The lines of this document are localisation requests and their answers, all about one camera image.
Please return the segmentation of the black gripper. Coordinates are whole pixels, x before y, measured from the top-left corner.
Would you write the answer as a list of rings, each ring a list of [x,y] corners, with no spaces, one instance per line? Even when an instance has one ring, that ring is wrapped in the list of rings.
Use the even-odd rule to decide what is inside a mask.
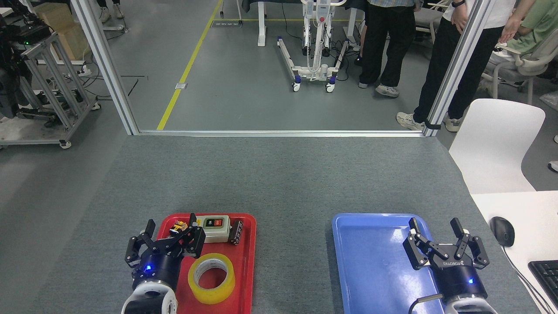
[[[457,249],[454,256],[442,259],[440,246],[421,235],[417,219],[411,218],[408,224],[410,232],[403,241],[403,248],[411,266],[414,270],[420,270],[431,263],[435,283],[443,295],[443,301],[470,296],[487,298],[487,291],[476,268],[482,270],[490,264],[490,259],[479,236],[472,236],[469,231],[463,229],[459,219],[454,217],[450,225],[458,239]],[[473,258],[465,254],[466,248],[470,248]]]
[[[201,256],[205,232],[194,213],[187,222],[176,220],[169,230],[168,248],[173,253],[169,255],[161,254],[161,242],[152,240],[155,226],[153,219],[149,219],[146,227],[128,241],[125,261],[129,267],[134,267],[132,289],[144,282],[162,282],[176,291],[183,258]]]

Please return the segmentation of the person's hand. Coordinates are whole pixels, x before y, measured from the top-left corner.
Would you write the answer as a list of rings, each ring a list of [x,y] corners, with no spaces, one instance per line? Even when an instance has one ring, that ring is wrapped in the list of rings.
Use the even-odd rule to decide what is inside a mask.
[[[502,30],[501,36],[498,39],[498,43],[503,44],[508,42],[511,38],[514,38],[518,28],[520,27],[522,22],[521,17],[510,17],[508,18],[504,29]]]

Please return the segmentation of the person's hand with watch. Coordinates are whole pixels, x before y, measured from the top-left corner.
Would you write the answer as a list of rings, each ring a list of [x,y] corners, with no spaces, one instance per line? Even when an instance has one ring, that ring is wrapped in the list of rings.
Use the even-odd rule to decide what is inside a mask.
[[[465,3],[458,5],[457,3],[452,12],[451,23],[455,26],[459,34],[463,33],[464,28],[468,22],[468,10]]]

